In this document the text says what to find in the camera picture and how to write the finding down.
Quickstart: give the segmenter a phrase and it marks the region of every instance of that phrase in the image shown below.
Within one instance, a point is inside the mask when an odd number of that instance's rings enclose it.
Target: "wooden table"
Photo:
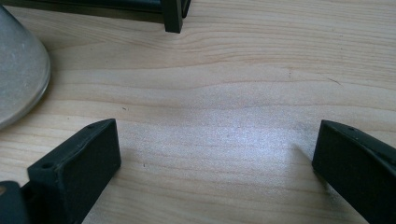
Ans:
[[[193,0],[180,35],[7,9],[52,77],[0,131],[0,179],[115,118],[122,166],[84,223],[365,223],[310,162],[322,119],[396,147],[395,1]]]

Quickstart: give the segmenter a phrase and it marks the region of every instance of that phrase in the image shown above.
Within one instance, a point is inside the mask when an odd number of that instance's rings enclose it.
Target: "light wood tabletop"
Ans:
[[[6,9],[52,72],[0,131],[1,180],[25,184],[114,118],[122,165],[84,223],[366,223],[311,161],[322,119],[396,147],[395,1],[192,0],[179,35],[150,17]]]

